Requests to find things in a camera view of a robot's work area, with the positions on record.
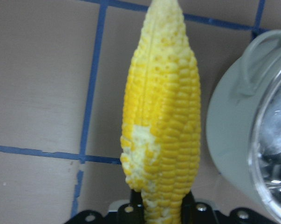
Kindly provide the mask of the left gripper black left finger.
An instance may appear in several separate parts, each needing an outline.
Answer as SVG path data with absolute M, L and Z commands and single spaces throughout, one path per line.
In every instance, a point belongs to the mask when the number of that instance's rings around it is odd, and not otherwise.
M 130 191 L 130 200 L 117 210 L 117 224 L 144 224 L 144 206 L 141 193 Z

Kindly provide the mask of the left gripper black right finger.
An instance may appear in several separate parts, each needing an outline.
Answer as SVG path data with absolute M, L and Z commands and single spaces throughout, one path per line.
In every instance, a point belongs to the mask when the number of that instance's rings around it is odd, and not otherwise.
M 210 205 L 197 202 L 190 191 L 182 201 L 182 224 L 214 224 L 215 216 Z

